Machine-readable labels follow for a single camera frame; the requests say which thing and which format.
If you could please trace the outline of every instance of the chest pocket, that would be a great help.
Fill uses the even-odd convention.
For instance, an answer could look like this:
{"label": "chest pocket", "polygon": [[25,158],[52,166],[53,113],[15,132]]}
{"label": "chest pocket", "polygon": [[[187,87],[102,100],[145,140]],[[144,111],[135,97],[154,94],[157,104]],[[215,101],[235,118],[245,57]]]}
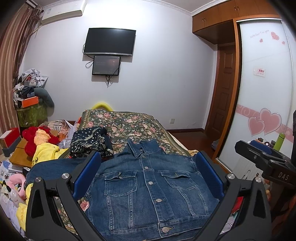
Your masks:
{"label": "chest pocket", "polygon": [[105,176],[105,195],[124,196],[137,190],[137,172],[116,172]]}
{"label": "chest pocket", "polygon": [[198,185],[190,178],[188,172],[163,171],[160,173],[165,178],[165,180],[168,182],[168,184],[173,188],[183,189],[183,190],[191,190],[195,187],[198,187]]}

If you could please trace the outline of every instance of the red box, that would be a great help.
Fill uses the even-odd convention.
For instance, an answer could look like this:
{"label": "red box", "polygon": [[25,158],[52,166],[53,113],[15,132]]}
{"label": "red box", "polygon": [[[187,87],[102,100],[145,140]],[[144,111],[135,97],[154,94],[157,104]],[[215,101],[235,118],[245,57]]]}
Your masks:
{"label": "red box", "polygon": [[11,144],[20,136],[20,130],[15,127],[11,128],[11,132],[3,139],[0,139],[2,148],[9,148]]}
{"label": "red box", "polygon": [[38,97],[34,96],[34,97],[31,97],[31,98],[24,99],[22,101],[22,107],[25,108],[25,107],[28,107],[28,106],[31,106],[31,105],[34,105],[34,104],[38,104],[38,103],[39,103]]}

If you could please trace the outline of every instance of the ceiling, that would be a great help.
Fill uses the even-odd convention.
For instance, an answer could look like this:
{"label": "ceiling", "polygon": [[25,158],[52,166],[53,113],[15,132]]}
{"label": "ceiling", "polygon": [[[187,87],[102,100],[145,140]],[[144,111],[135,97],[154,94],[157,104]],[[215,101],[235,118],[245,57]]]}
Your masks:
{"label": "ceiling", "polygon": [[[46,6],[48,4],[56,2],[57,0],[34,0],[34,1],[37,4]],[[180,8],[183,8],[189,12],[192,12],[198,9],[199,7],[204,6],[205,4],[211,2],[212,0],[162,0],[162,1],[173,4]]]}
{"label": "ceiling", "polygon": [[193,12],[199,7],[211,2],[212,0],[162,0],[162,1],[176,5],[189,12]]}

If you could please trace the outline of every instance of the green bag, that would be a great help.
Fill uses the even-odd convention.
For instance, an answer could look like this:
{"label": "green bag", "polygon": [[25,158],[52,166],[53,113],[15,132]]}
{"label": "green bag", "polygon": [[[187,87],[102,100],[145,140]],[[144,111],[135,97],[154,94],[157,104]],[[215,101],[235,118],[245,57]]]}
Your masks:
{"label": "green bag", "polygon": [[38,126],[47,118],[46,105],[35,104],[26,108],[17,108],[17,117],[20,127]]}

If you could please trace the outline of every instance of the red stuffed toy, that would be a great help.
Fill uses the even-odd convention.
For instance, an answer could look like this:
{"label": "red stuffed toy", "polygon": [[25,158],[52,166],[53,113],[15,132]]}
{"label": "red stuffed toy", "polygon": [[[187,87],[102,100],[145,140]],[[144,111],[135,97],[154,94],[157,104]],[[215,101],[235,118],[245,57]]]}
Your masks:
{"label": "red stuffed toy", "polygon": [[25,146],[25,152],[31,157],[34,156],[37,145],[47,142],[57,145],[60,142],[58,137],[51,134],[50,129],[47,126],[31,126],[28,129],[23,130],[22,135],[28,141]]}

